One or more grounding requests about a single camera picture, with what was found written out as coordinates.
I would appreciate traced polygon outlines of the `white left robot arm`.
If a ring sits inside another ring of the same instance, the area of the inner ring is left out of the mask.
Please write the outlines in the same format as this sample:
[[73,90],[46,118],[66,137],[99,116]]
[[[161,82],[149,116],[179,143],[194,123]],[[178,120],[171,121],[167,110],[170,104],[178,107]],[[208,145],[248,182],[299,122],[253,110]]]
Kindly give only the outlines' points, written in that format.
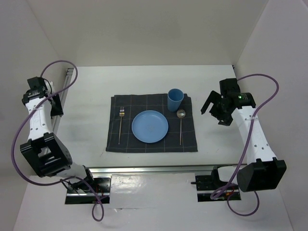
[[78,186],[84,192],[95,188],[95,179],[90,170],[73,162],[69,150],[52,129],[51,120],[62,116],[63,108],[52,83],[42,77],[28,79],[30,89],[23,95],[22,103],[32,116],[29,120],[27,142],[20,145],[20,151],[39,177],[80,177]]

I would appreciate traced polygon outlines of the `dark grey checked cloth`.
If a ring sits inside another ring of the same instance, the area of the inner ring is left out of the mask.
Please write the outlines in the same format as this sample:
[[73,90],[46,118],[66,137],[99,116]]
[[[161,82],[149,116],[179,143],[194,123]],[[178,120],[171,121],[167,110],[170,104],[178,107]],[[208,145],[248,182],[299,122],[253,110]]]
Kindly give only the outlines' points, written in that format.
[[[119,108],[125,108],[122,120],[121,141],[118,144]],[[197,152],[197,140],[193,122],[192,100],[186,93],[180,108],[186,116],[182,120],[182,144],[180,145],[180,119],[167,108],[167,94],[115,95],[111,97],[110,120],[106,151],[114,153],[184,153]],[[132,133],[134,117],[146,110],[163,114],[168,121],[166,136],[156,143],[139,141]]]

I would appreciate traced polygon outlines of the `silver metal fork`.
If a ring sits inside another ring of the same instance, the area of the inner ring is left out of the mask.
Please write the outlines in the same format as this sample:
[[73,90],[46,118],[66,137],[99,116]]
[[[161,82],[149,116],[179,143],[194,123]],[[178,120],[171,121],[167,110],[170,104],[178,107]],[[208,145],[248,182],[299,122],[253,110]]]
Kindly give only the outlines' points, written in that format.
[[120,144],[120,141],[121,141],[122,120],[124,116],[125,116],[125,108],[121,106],[119,108],[120,125],[119,125],[119,134],[118,134],[118,144]]

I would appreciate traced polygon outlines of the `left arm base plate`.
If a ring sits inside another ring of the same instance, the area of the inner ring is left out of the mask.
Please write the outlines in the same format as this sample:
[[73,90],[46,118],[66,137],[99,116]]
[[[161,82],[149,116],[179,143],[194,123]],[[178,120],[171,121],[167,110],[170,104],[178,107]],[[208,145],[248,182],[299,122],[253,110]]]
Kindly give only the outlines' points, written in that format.
[[[65,183],[67,184],[66,205],[94,204],[97,201],[95,195],[83,182],[66,181]],[[92,182],[89,182],[89,185],[103,204],[110,202],[111,176],[94,178]]]

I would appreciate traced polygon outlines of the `blue plastic cup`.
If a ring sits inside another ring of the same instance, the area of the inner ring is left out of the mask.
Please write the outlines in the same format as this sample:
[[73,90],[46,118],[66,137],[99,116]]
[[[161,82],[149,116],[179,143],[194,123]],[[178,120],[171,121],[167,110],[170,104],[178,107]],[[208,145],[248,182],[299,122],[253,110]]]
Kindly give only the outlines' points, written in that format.
[[171,112],[178,110],[182,100],[184,98],[184,93],[179,89],[171,89],[167,94],[167,108]]

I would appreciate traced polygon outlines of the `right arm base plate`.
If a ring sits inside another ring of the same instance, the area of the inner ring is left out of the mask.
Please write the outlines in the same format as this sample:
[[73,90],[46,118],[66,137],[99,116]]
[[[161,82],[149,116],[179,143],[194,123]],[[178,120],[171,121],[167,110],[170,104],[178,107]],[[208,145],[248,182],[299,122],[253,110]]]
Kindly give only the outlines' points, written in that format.
[[210,173],[196,175],[195,180],[191,182],[191,185],[196,186],[198,202],[227,201],[230,195],[231,201],[241,200],[238,186],[230,186],[218,199],[210,198],[214,190],[226,185],[226,182],[219,179],[218,169],[219,167],[215,166]]

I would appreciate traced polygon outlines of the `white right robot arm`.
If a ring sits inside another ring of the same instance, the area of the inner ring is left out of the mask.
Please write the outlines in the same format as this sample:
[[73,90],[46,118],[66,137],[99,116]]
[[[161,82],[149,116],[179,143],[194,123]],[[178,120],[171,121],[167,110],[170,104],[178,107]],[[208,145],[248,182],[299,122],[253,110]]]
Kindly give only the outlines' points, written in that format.
[[219,83],[220,93],[211,91],[201,108],[210,114],[219,125],[237,125],[244,150],[239,163],[227,185],[235,183],[242,192],[276,189],[287,166],[270,148],[257,113],[265,105],[257,106],[251,93],[241,92],[236,78],[227,78]]

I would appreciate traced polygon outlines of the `silver metal spoon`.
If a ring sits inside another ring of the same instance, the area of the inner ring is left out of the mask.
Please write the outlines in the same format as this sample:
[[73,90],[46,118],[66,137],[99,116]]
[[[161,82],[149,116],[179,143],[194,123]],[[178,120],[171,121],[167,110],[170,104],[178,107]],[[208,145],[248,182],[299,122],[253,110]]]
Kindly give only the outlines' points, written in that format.
[[179,109],[177,111],[177,117],[180,119],[180,145],[182,144],[182,119],[186,116],[184,109]]

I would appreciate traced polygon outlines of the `blue plastic plate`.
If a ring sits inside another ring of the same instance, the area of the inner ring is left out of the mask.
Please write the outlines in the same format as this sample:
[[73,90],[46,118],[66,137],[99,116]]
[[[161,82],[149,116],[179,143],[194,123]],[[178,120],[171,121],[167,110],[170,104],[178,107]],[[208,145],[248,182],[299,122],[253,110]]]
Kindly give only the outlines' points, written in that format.
[[132,133],[141,142],[156,143],[168,132],[168,121],[158,111],[147,110],[137,114],[132,121]]

